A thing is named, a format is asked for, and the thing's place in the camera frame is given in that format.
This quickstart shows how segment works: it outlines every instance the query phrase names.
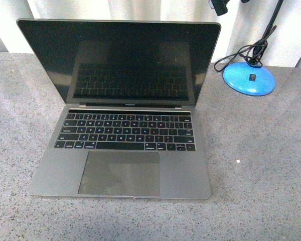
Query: black key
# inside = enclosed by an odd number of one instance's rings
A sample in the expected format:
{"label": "black key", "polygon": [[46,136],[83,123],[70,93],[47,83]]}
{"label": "black key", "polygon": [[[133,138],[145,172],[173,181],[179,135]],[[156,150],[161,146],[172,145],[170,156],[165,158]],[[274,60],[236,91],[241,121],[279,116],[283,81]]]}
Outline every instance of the black key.
{"label": "black key", "polygon": [[55,148],[64,148],[66,142],[57,141],[55,144]]}
{"label": "black key", "polygon": [[135,141],[135,136],[134,135],[128,135],[126,137],[126,141],[127,142],[134,142]]}
{"label": "black key", "polygon": [[195,145],[194,144],[186,144],[186,150],[188,151],[195,151]]}
{"label": "black key", "polygon": [[89,135],[89,140],[90,140],[90,141],[96,141],[97,138],[98,138],[98,135],[97,135],[97,134],[91,134],[91,135]]}
{"label": "black key", "polygon": [[144,116],[143,115],[136,115],[136,121],[143,121]]}
{"label": "black key", "polygon": [[86,133],[94,133],[95,132],[95,127],[88,127],[86,130]]}
{"label": "black key", "polygon": [[126,135],[131,134],[131,128],[123,128],[122,133]]}
{"label": "black key", "polygon": [[145,143],[145,150],[156,150],[156,143]]}
{"label": "black key", "polygon": [[108,138],[107,138],[107,140],[109,141],[109,142],[114,142],[114,141],[116,141],[116,135],[108,135]]}
{"label": "black key", "polygon": [[75,145],[75,142],[66,142],[65,148],[73,148]]}
{"label": "black key", "polygon": [[110,127],[110,126],[112,126],[112,121],[111,120],[108,120],[108,121],[104,122],[104,127]]}
{"label": "black key", "polygon": [[92,114],[86,114],[85,116],[84,116],[84,119],[91,119],[92,118]]}
{"label": "black key", "polygon": [[194,137],[175,136],[174,142],[176,142],[176,143],[194,143]]}
{"label": "black key", "polygon": [[154,136],[146,136],[145,139],[147,142],[154,142]]}
{"label": "black key", "polygon": [[83,119],[84,118],[84,114],[76,114],[75,119]]}
{"label": "black key", "polygon": [[64,126],[67,126],[67,127],[74,127],[77,125],[77,120],[65,120],[64,122]]}
{"label": "black key", "polygon": [[124,142],[126,139],[126,135],[118,135],[117,136],[117,141],[118,142]]}
{"label": "black key", "polygon": [[149,128],[156,128],[157,127],[156,122],[148,122],[148,127]]}
{"label": "black key", "polygon": [[86,141],[88,140],[89,135],[88,134],[81,134],[79,140]]}
{"label": "black key", "polygon": [[184,123],[184,128],[185,129],[191,129],[192,128],[192,123],[185,122]]}
{"label": "black key", "polygon": [[180,122],[191,122],[191,117],[190,116],[179,116],[179,121]]}
{"label": "black key", "polygon": [[119,127],[120,124],[121,124],[121,121],[116,121],[116,122],[113,122],[113,123],[112,123],[112,126],[113,126],[113,127]]}
{"label": "black key", "polygon": [[176,151],[176,145],[174,143],[167,143],[168,151]]}
{"label": "black key", "polygon": [[193,130],[178,130],[177,131],[179,136],[192,136],[193,135]]}
{"label": "black key", "polygon": [[85,133],[87,127],[78,127],[77,133]]}
{"label": "black key", "polygon": [[159,129],[151,129],[150,134],[151,135],[158,135],[159,134]]}
{"label": "black key", "polygon": [[133,129],[131,129],[131,133],[135,134],[135,135],[139,135],[140,134],[140,128],[133,128]]}
{"label": "black key", "polygon": [[63,133],[76,133],[77,127],[62,127],[61,132]]}
{"label": "black key", "polygon": [[76,114],[68,114],[67,119],[74,119]]}
{"label": "black key", "polygon": [[138,122],[130,122],[130,127],[138,127]]}
{"label": "black key", "polygon": [[95,133],[104,133],[105,128],[104,127],[97,127]]}
{"label": "black key", "polygon": [[123,121],[123,120],[126,120],[126,115],[125,114],[120,114],[119,116],[118,116],[118,119],[119,120],[121,120],[121,121]]}
{"label": "black key", "polygon": [[156,122],[160,122],[162,119],[159,115],[154,115],[153,120],[156,121]]}
{"label": "black key", "polygon": [[59,140],[62,141],[76,141],[79,138],[79,134],[60,134]]}
{"label": "black key", "polygon": [[155,142],[163,142],[164,138],[163,136],[155,136]]}
{"label": "black key", "polygon": [[141,129],[141,133],[142,133],[143,135],[148,135],[148,134],[149,134],[149,129],[148,129],[148,128],[142,128],[142,129]]}
{"label": "black key", "polygon": [[86,121],[85,120],[79,120],[77,125],[80,126],[80,127],[83,127],[83,126],[86,125]]}
{"label": "black key", "polygon": [[112,149],[112,150],[144,150],[144,143],[117,143],[117,142],[98,142],[97,149]]}
{"label": "black key", "polygon": [[88,127],[93,127],[94,125],[95,125],[94,120],[87,121],[87,123],[86,123],[86,126],[88,126]]}
{"label": "black key", "polygon": [[145,136],[142,136],[142,135],[136,136],[136,141],[137,142],[144,142],[144,140],[145,140]]}
{"label": "black key", "polygon": [[130,126],[130,122],[129,121],[121,122],[121,126],[122,127],[129,127]]}
{"label": "black key", "polygon": [[101,119],[104,120],[104,121],[106,121],[106,120],[109,119],[109,115],[108,114],[102,114],[101,115]]}
{"label": "black key", "polygon": [[183,128],[183,123],[182,122],[176,122],[175,123],[175,128],[176,129],[182,129]]}
{"label": "black key", "polygon": [[166,151],[166,144],[165,143],[157,143],[157,150]]}
{"label": "black key", "polygon": [[165,141],[166,143],[168,143],[168,142],[173,142],[173,137],[172,137],[172,136],[165,136],[165,137],[164,137],[164,141]]}
{"label": "black key", "polygon": [[139,122],[139,127],[147,127],[147,122]]}
{"label": "black key", "polygon": [[84,144],[85,144],[85,142],[76,142],[75,148],[83,148]]}
{"label": "black key", "polygon": [[122,128],[118,127],[118,128],[114,128],[114,134],[121,134],[122,133]]}
{"label": "black key", "polygon": [[94,115],[92,116],[92,119],[100,119],[100,114],[94,114]]}
{"label": "black key", "polygon": [[167,129],[160,129],[160,135],[167,136],[169,134],[169,131]]}
{"label": "black key", "polygon": [[163,122],[169,122],[170,121],[170,117],[169,116],[162,116],[162,121]]}
{"label": "black key", "polygon": [[179,119],[177,116],[171,116],[171,121],[172,122],[177,122]]}
{"label": "black key", "polygon": [[113,127],[106,127],[105,128],[105,133],[106,134],[112,134],[112,131],[114,130],[114,128]]}
{"label": "black key", "polygon": [[113,120],[113,121],[115,121],[115,120],[118,119],[118,115],[117,114],[111,114],[110,115],[110,119]]}
{"label": "black key", "polygon": [[165,128],[165,122],[157,122],[157,128]]}
{"label": "black key", "polygon": [[99,135],[98,140],[104,142],[107,140],[107,135]]}
{"label": "black key", "polygon": [[96,142],[85,142],[84,148],[94,149],[96,146]]}
{"label": "black key", "polygon": [[177,135],[177,130],[176,129],[169,129],[169,135],[170,136],[176,136]]}
{"label": "black key", "polygon": [[152,115],[146,115],[144,118],[145,121],[152,121],[153,120],[153,116]]}
{"label": "black key", "polygon": [[96,121],[96,123],[95,123],[95,126],[96,127],[102,127],[104,125],[104,121],[103,120],[98,120],[98,121]]}
{"label": "black key", "polygon": [[127,120],[128,120],[128,121],[134,121],[134,120],[135,120],[135,116],[129,114],[129,115],[127,116]]}

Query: blue lamp base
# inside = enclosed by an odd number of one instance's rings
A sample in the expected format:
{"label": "blue lamp base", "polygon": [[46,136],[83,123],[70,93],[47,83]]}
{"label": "blue lamp base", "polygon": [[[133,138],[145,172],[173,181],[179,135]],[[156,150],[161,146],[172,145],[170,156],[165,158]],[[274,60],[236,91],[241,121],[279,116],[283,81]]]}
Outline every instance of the blue lamp base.
{"label": "blue lamp base", "polygon": [[247,63],[227,66],[223,78],[231,88],[253,96],[270,94],[275,88],[275,79],[266,68],[253,68]]}

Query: laptop lid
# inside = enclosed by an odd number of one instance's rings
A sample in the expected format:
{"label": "laptop lid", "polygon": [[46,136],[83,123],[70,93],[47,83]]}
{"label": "laptop lid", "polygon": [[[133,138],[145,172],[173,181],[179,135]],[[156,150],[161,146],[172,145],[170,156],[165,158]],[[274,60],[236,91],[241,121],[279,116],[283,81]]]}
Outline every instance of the laptop lid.
{"label": "laptop lid", "polygon": [[195,106],[217,23],[17,20],[66,103]]}

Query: white curtain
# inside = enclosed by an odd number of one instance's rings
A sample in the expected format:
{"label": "white curtain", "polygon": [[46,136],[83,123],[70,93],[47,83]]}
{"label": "white curtain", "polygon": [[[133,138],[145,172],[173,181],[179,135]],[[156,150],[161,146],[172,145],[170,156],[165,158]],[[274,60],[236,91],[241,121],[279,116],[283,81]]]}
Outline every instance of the white curtain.
{"label": "white curtain", "polygon": [[[18,18],[219,22],[215,62],[259,40],[276,4],[231,0],[228,13],[218,17],[207,0],[0,0],[0,51],[32,52],[16,25]],[[284,0],[275,24],[263,64],[301,67],[301,0]]]}

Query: desk lamp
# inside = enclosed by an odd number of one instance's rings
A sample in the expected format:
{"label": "desk lamp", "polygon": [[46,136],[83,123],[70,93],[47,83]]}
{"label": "desk lamp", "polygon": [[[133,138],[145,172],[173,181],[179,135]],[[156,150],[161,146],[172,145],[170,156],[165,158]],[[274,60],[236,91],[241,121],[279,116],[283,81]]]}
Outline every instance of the desk lamp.
{"label": "desk lamp", "polygon": [[[230,0],[209,0],[212,9],[218,16],[227,13],[226,4]],[[242,3],[247,3],[250,0],[241,0]],[[281,8],[283,0],[279,0],[275,10],[273,12],[272,18],[267,25],[263,37],[252,45],[246,45],[239,49],[235,54],[226,56],[218,60],[214,64],[214,69],[217,72],[223,72],[224,81],[233,89],[238,92],[253,95],[262,96],[271,93],[275,88],[275,79],[273,75],[263,67],[261,63],[261,58],[264,51],[267,48],[267,38],[274,32],[276,25],[273,26],[275,18]],[[230,63],[239,55],[244,58],[245,63]],[[229,62],[222,68],[217,69],[216,64],[222,60],[230,58]]]}

